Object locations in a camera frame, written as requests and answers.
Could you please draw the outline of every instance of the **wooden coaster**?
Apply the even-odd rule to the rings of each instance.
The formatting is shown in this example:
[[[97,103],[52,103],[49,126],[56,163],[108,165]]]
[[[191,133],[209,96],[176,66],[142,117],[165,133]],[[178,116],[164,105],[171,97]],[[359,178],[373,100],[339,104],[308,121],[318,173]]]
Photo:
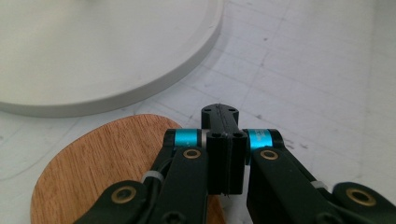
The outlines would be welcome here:
[[[73,223],[110,185],[140,181],[161,149],[165,131],[175,128],[180,126],[170,119],[138,115],[83,135],[58,153],[39,177],[32,223]],[[218,197],[209,196],[207,212],[207,223],[225,223]]]

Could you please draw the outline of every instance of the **wood grain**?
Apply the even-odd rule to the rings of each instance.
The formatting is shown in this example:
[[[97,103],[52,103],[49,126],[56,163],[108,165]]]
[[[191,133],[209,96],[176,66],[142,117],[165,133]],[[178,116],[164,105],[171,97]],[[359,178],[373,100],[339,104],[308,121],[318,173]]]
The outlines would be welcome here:
[[[39,177],[32,196],[32,223],[73,223],[113,183],[139,181],[161,149],[165,131],[179,127],[164,117],[138,115],[80,137]],[[208,203],[208,223],[225,223],[218,197],[209,197]]]

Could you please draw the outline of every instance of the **dark object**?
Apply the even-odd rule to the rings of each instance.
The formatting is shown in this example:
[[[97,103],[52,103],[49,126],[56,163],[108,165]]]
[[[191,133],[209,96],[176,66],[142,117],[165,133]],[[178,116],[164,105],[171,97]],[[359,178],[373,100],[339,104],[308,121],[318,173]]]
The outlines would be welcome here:
[[[75,223],[206,223],[207,194],[240,194],[254,223],[396,223],[396,207],[372,189],[328,192],[285,148],[277,130],[238,128],[227,105],[202,110],[202,129],[168,130],[143,183],[110,186]]]

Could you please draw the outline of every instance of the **grey cable tie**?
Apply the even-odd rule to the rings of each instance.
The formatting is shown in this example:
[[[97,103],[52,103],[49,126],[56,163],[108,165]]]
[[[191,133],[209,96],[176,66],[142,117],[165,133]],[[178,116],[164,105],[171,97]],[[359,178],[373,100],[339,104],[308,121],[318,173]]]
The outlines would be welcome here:
[[[315,189],[327,189],[327,186],[318,180],[314,180],[311,182],[312,186],[314,186]]]
[[[154,177],[156,179],[159,179],[161,181],[161,183],[163,182],[164,178],[163,178],[163,174],[161,174],[158,171],[147,171],[143,177],[142,177],[142,183],[145,182],[147,177]]]

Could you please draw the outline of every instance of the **white circular disc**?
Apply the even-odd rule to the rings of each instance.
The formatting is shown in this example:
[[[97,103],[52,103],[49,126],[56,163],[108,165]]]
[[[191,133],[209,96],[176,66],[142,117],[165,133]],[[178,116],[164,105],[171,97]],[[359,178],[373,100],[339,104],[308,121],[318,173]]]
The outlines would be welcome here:
[[[219,36],[222,0],[0,3],[0,110],[100,113],[186,76]]]

